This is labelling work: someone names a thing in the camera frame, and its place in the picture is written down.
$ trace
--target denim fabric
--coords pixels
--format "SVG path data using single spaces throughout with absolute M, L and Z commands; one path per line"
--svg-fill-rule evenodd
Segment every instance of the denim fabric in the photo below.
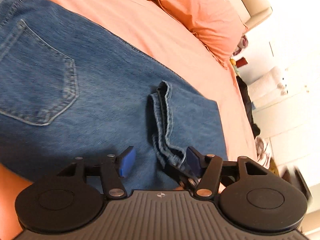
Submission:
M 31 181 L 76 156 L 96 164 L 130 145 L 137 158 L 123 180 L 129 191 L 176 186 L 157 155 L 182 164 L 190 145 L 227 159 L 215 102 L 51 1 L 0 0 L 0 77 L 0 162 Z M 167 149 L 159 153 L 152 137 Z

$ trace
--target bed sheet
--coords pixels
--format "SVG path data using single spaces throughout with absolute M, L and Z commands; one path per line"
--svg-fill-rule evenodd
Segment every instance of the bed sheet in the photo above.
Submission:
M 257 160 L 232 66 L 226 70 L 181 23 L 147 0 L 51 0 L 103 26 L 218 103 L 228 159 Z

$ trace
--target black circular disc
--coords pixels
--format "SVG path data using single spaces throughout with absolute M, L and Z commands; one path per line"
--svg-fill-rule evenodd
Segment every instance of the black circular disc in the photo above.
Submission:
M 307 200 L 302 192 L 273 174 L 248 175 L 221 193 L 219 207 L 245 230 L 276 233 L 297 228 L 307 211 Z
M 37 233 L 72 231 L 92 221 L 103 206 L 101 194 L 80 179 L 50 177 L 36 182 L 17 197 L 20 223 Z

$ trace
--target gray ribbed plate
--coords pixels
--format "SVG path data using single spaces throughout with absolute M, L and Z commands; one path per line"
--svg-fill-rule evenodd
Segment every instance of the gray ribbed plate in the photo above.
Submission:
M 111 201 L 87 226 L 61 235 L 25 230 L 16 240 L 306 240 L 298 231 L 260 236 L 230 225 L 215 205 L 187 191 L 135 190 L 129 198 Z

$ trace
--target crosshair logo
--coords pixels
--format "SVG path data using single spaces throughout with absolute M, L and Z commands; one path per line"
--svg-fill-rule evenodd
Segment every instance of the crosshair logo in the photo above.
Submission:
M 157 194 L 157 197 L 161 197 L 161 198 L 162 198 L 162 197 L 165 197 L 165 194 L 162 193 L 162 192 L 160 192 L 160 193 Z

